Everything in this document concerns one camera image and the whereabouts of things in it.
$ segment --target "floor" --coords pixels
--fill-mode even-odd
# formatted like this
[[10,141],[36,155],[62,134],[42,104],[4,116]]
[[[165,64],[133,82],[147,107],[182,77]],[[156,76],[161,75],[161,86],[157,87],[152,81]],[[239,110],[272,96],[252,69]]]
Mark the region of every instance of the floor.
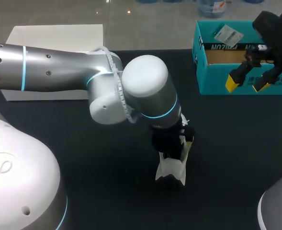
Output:
[[[262,11],[282,13],[282,0],[260,4],[227,1],[221,19],[253,20]],[[0,0],[0,42],[16,25],[103,24],[111,50],[186,49],[192,47],[195,22],[205,19],[197,3],[141,4],[135,0]]]

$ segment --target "end effector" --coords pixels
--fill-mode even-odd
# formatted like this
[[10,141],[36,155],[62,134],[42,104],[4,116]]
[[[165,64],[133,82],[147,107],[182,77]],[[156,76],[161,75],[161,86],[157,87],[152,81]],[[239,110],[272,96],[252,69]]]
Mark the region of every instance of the end effector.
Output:
[[251,46],[245,54],[244,61],[237,69],[229,73],[226,87],[232,92],[237,86],[242,86],[246,75],[254,68],[261,67],[261,61],[270,61],[274,67],[262,74],[253,88],[256,92],[274,84],[282,74],[282,14],[277,16],[263,11],[253,22],[253,28],[258,32],[265,45]]

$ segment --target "label sticker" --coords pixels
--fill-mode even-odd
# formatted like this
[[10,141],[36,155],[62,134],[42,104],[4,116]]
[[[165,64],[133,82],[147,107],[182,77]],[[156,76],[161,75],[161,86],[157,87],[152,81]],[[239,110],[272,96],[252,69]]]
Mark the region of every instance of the label sticker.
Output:
[[226,9],[226,1],[216,1],[213,6],[213,13],[222,13]]
[[239,31],[232,29],[231,27],[224,25],[224,27],[214,37],[217,41],[220,41],[227,46],[234,47],[244,37]]

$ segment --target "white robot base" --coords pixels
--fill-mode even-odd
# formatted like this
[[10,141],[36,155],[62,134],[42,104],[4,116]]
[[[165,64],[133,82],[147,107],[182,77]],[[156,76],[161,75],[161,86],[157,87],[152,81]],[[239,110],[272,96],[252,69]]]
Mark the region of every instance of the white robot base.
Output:
[[0,120],[0,230],[68,229],[68,198],[53,153]]

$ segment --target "dark tabletop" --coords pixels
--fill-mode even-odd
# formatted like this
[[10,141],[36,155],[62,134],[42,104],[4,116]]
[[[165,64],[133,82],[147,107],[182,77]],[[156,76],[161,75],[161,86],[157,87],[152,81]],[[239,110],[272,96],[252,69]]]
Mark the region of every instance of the dark tabletop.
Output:
[[191,50],[152,54],[168,66],[196,131],[184,189],[155,183],[158,153],[144,120],[103,126],[87,101],[6,102],[0,112],[55,154],[73,230],[259,230],[262,194],[282,177],[282,96],[201,96]]

